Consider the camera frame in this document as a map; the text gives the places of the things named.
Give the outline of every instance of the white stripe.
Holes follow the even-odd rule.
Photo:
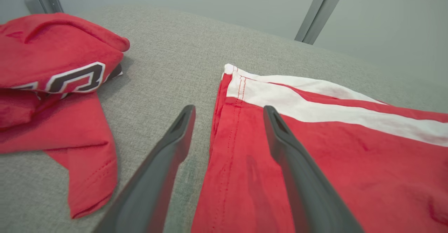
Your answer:
[[[239,73],[240,70],[233,72],[232,81],[227,89],[227,97],[239,98],[260,107],[272,105],[279,113],[302,122],[353,123],[388,134],[448,147],[448,123],[416,120],[361,107],[308,102],[290,88],[256,80],[245,80]]]
[[[362,101],[368,101],[373,102],[377,104],[385,104],[379,101],[376,101],[373,98],[370,98],[364,94],[361,94],[356,91],[352,91],[349,88],[346,88],[344,86],[338,85],[336,83],[331,83],[326,80],[316,80],[306,77],[292,77],[292,76],[259,76],[254,75],[248,72],[245,72],[242,69],[237,69],[237,67],[226,64],[224,66],[224,73],[231,75],[233,71],[238,70],[238,74],[247,77],[253,80],[257,80],[259,82],[264,83],[281,83],[284,85],[291,86],[293,88],[302,90],[302,91],[308,91],[312,93],[322,94],[325,96],[331,96],[338,99],[351,99],[351,100],[362,100]]]

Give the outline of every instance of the red garment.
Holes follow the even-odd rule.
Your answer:
[[[192,232],[294,232],[265,105],[282,115],[366,232],[448,231],[448,114],[227,64]]]
[[[55,13],[1,25],[0,46],[0,152],[45,150],[69,170],[71,217],[96,211],[117,183],[117,156],[95,90],[121,73],[129,41]]]

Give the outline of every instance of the folded red garment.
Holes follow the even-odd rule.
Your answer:
[[[95,91],[121,74],[129,41],[55,13],[1,25],[0,45],[0,152],[45,150],[69,170],[71,217],[96,211],[117,183],[117,156]]]
[[[448,114],[324,80],[225,66],[192,232],[294,232],[263,107],[282,115],[366,232],[448,231]]]

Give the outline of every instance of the gray table surface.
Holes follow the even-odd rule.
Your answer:
[[[116,193],[184,105],[197,107],[191,148],[176,176],[166,232],[190,230],[226,63],[259,75],[329,80],[389,104],[448,112],[448,89],[385,74],[357,59],[256,30],[144,6],[111,6],[80,16],[131,43],[121,63],[124,75],[98,90],[117,144]],[[3,232],[88,232],[110,205],[71,220],[68,173],[62,166],[40,151],[2,155],[0,161]]]

